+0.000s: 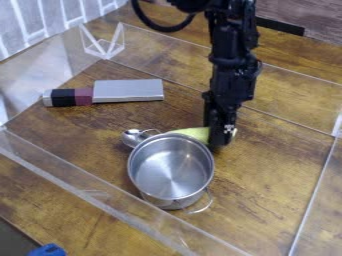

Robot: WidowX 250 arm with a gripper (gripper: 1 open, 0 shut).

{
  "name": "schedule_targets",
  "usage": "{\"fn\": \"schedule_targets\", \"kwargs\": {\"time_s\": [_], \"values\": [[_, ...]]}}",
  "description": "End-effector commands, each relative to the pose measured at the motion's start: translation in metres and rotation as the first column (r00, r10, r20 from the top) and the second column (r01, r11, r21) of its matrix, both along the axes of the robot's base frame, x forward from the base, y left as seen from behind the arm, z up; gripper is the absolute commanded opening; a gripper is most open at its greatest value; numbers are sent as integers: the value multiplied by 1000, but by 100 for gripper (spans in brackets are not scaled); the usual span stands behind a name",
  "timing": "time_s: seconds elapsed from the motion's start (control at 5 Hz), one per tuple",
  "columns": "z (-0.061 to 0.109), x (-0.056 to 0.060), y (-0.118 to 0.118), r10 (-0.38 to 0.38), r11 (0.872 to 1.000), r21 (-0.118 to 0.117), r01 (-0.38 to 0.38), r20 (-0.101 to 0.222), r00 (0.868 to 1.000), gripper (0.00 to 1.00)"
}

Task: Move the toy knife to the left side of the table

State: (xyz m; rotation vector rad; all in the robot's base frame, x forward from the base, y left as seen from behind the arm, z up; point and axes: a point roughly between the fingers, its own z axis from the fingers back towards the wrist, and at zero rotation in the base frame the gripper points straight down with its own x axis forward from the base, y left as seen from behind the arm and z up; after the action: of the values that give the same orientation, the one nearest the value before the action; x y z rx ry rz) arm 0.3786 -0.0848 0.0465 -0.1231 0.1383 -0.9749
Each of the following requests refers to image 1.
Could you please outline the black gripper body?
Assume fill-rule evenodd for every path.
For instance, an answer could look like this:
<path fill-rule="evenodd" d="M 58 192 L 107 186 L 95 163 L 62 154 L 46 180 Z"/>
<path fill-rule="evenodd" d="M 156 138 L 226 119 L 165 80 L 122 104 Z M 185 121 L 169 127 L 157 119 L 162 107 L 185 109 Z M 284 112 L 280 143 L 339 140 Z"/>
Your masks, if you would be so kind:
<path fill-rule="evenodd" d="M 254 98 L 256 80 L 261 61 L 253 54 L 258 46 L 257 26 L 244 27 L 226 19 L 218 19 L 212 29 L 213 63 L 210 90 L 206 100 L 206 122 L 214 134 L 229 134 L 236 128 L 237 110 Z"/>

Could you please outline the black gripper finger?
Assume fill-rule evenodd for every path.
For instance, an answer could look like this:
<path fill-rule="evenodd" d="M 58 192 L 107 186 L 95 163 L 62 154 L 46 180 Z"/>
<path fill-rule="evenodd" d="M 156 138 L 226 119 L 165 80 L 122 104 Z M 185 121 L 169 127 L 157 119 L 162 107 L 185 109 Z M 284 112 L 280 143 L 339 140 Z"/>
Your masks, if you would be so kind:
<path fill-rule="evenodd" d="M 214 109 L 210 112 L 209 144 L 212 146 L 221 147 L 230 144 L 237 133 L 236 122 L 237 122 L 236 113 L 224 114 L 224 113 L 220 113 L 217 109 Z"/>

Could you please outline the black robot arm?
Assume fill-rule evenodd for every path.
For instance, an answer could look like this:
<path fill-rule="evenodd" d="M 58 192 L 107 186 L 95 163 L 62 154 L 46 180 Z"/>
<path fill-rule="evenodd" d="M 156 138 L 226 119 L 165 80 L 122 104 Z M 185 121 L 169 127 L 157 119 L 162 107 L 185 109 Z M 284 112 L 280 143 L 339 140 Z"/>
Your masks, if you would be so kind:
<path fill-rule="evenodd" d="M 213 63 L 210 90 L 205 100 L 205 126 L 209 145 L 226 146 L 234 137 L 237 112 L 254 98 L 262 61 L 258 47 L 257 0 L 169 0 L 184 12 L 205 12 L 209 21 Z"/>

